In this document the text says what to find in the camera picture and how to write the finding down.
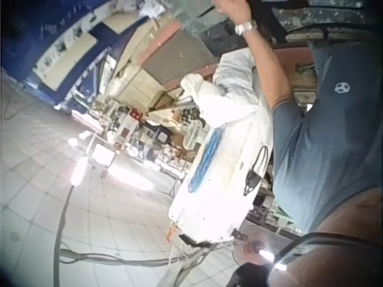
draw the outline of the wristwatch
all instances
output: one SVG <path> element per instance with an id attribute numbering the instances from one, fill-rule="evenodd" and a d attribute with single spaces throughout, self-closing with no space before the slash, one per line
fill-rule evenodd
<path id="1" fill-rule="evenodd" d="M 237 34 L 238 36 L 242 36 L 246 31 L 255 30 L 257 28 L 258 28 L 257 22 L 252 20 L 252 21 L 246 22 L 244 24 L 236 25 L 235 26 L 235 34 Z"/>

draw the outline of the person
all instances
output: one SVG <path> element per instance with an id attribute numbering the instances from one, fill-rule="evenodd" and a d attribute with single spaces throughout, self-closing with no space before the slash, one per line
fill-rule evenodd
<path id="1" fill-rule="evenodd" d="M 249 27 L 246 0 L 212 4 L 236 27 Z M 272 110 L 276 201 L 304 233 L 342 234 L 381 245 L 379 47 L 310 42 L 318 90 L 304 117 L 273 49 L 253 26 L 243 30 Z M 356 255 L 324 248 L 294 260 L 287 267 L 288 276 L 269 278 L 269 286 L 373 286 L 372 269 Z"/>

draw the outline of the cable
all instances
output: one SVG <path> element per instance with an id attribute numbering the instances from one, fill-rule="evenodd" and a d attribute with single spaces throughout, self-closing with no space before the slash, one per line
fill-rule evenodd
<path id="1" fill-rule="evenodd" d="M 196 252 L 192 254 L 183 255 L 171 258 L 170 263 L 185 260 L 194 256 Z M 152 260 L 124 260 L 119 257 L 115 257 L 108 254 L 97 254 L 97 253 L 77 253 L 69 249 L 60 249 L 60 255 L 65 258 L 73 259 L 72 261 L 62 261 L 64 264 L 73 264 L 79 261 L 87 261 L 92 263 L 98 263 L 103 265 L 132 265 L 142 267 L 160 267 L 169 264 L 169 258 L 164 259 L 152 259 Z"/>
<path id="2" fill-rule="evenodd" d="M 208 144 L 205 147 L 205 150 L 203 151 L 203 155 L 196 169 L 196 172 L 189 181 L 189 193 L 195 193 L 200 187 L 203 178 L 205 177 L 205 174 L 210 167 L 215 151 L 220 145 L 223 133 L 224 126 L 217 128 L 211 135 L 210 141 L 208 142 Z"/>
<path id="3" fill-rule="evenodd" d="M 59 228 L 57 229 L 56 241 L 54 243 L 54 252 L 53 252 L 53 286 L 60 287 L 60 244 L 62 238 L 62 231 L 65 227 L 65 214 L 68 209 L 69 200 L 71 199 L 74 186 L 72 185 L 69 189 L 68 196 L 66 197 L 64 207 L 61 211 Z"/>
<path id="4" fill-rule="evenodd" d="M 244 188 L 244 196 L 247 196 L 249 193 L 254 191 L 256 189 L 256 187 L 258 186 L 259 182 L 262 180 L 262 177 L 254 171 L 254 168 L 256 167 L 256 165 L 259 161 L 259 158 L 260 158 L 260 154 L 263 150 L 265 152 L 263 153 L 262 161 L 260 162 L 260 164 L 261 164 L 260 170 L 262 168 L 262 164 L 265 165 L 265 170 L 268 167 L 269 149 L 267 148 L 266 145 L 263 145 L 259 149 L 257 158 L 256 158 L 255 162 L 253 163 L 253 165 L 251 166 L 251 169 L 247 172 L 246 180 L 245 180 L 246 184 L 245 184 L 245 188 Z"/>
<path id="5" fill-rule="evenodd" d="M 178 281 L 179 281 L 179 279 L 180 279 L 180 277 L 181 277 L 183 272 L 189 271 L 189 270 L 197 267 L 198 265 L 200 265 L 206 259 L 206 257 L 210 254 L 210 252 L 214 250 L 215 247 L 216 247 L 216 245 L 214 245 L 214 247 L 212 249 L 210 249 L 208 252 L 206 252 L 204 255 L 202 255 L 201 259 L 197 263 L 193 264 L 192 266 L 189 266 L 189 267 L 186 267 L 186 268 L 182 268 L 178 272 L 177 277 L 174 280 L 174 287 L 177 287 L 177 283 L 178 283 Z"/>

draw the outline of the short sleeve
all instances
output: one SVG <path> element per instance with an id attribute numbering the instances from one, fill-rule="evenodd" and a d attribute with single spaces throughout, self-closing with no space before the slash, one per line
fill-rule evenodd
<path id="1" fill-rule="evenodd" d="M 295 102 L 280 103 L 273 111 L 274 172 L 278 173 L 288 149 L 294 148 L 303 123 L 303 111 Z"/>

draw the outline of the gray t-shirt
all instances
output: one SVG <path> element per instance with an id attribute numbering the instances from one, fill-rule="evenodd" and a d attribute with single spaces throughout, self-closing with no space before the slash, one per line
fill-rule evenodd
<path id="1" fill-rule="evenodd" d="M 351 197 L 382 187 L 381 63 L 374 47 L 345 45 L 327 59 L 305 117 L 293 100 L 273 110 L 273 190 L 303 232 Z"/>

